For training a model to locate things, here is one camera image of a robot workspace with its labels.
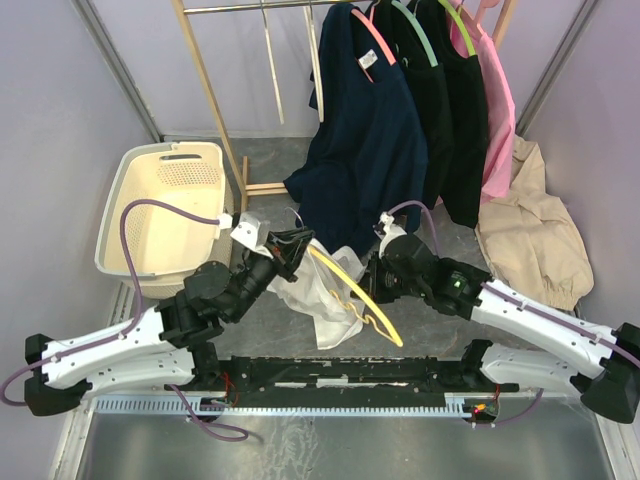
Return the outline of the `white t shirt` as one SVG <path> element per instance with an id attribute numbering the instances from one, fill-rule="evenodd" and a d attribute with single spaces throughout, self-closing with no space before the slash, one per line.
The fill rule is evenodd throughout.
<path id="1" fill-rule="evenodd" d="M 291 310 L 313 319 L 318 350 L 335 348 L 362 330 L 363 322 L 352 310 L 344 308 L 334 293 L 344 304 L 352 302 L 359 313 L 364 310 L 364 302 L 351 300 L 352 289 L 320 259 L 306 251 L 295 275 L 295 282 L 277 276 L 267 290 Z"/>

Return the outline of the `yellow hanger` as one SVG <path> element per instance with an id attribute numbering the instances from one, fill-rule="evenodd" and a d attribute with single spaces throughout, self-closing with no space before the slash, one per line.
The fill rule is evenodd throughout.
<path id="1" fill-rule="evenodd" d="M 359 313 L 352 302 L 344 304 L 340 297 L 334 293 L 336 299 L 342 306 L 352 310 L 365 325 L 370 326 L 378 335 L 390 341 L 394 345 L 401 347 L 404 342 L 397 332 L 392 321 L 386 316 L 378 304 L 358 285 L 358 281 L 363 277 L 365 267 L 357 257 L 355 252 L 349 247 L 342 247 L 334 253 L 329 253 L 326 248 L 316 239 L 313 239 L 307 250 L 316 258 L 320 259 L 331 271 L 336 274 L 351 289 L 351 300 L 356 298 L 364 302 L 365 307 Z"/>

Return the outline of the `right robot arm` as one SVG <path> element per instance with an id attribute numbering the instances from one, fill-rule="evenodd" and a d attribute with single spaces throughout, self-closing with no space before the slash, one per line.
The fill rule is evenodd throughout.
<path id="1" fill-rule="evenodd" d="M 576 396 L 621 424 L 639 408 L 639 328 L 590 323 L 534 301 L 488 272 L 440 258 L 413 234 L 384 241 L 362 280 L 379 303 L 421 299 L 437 312 L 503 330 L 535 346 L 525 352 L 484 343 L 458 368 L 467 389 L 517 384 Z"/>

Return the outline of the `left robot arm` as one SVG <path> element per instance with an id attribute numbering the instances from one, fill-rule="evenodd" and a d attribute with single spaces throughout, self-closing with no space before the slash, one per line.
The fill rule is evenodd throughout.
<path id="1" fill-rule="evenodd" d="M 137 312 L 121 328 L 109 327 L 74 339 L 38 334 L 25 342 L 25 357 L 35 363 L 24 383 L 24 400 L 35 416 L 67 412 L 94 387 L 89 376 L 116 360 L 164 353 L 206 342 L 237 323 L 269 284 L 296 278 L 313 231 L 270 232 L 264 244 L 246 248 L 235 272 L 210 261 L 188 276 L 175 296 L 155 309 Z"/>

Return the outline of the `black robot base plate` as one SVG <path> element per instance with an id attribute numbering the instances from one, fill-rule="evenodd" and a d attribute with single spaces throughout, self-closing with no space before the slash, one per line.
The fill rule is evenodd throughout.
<path id="1" fill-rule="evenodd" d="M 442 406 L 451 394 L 512 393 L 468 361 L 434 357 L 276 358 L 236 357 L 204 365 L 183 392 L 218 392 L 249 406 Z"/>

